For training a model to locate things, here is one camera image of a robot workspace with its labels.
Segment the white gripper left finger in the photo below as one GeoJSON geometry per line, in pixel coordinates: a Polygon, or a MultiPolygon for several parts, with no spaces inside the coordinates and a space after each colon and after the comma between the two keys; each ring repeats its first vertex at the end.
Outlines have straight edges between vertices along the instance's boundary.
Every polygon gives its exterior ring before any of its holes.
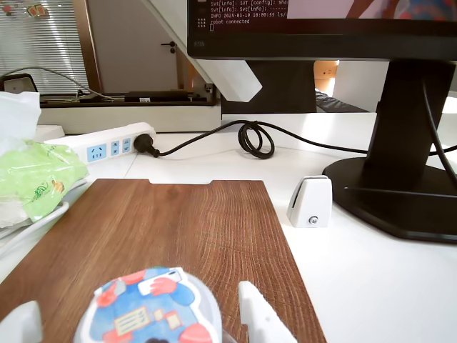
{"type": "Polygon", "coordinates": [[[1,342],[42,342],[41,312],[37,301],[24,303],[12,310],[0,325],[1,342]]]}

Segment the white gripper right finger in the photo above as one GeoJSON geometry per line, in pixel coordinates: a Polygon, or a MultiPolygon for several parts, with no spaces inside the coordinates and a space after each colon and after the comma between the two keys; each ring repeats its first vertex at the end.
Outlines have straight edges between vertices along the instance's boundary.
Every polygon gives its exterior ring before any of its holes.
{"type": "Polygon", "coordinates": [[[238,298],[241,323],[247,326],[249,342],[298,342],[252,283],[239,282],[238,298]]]}

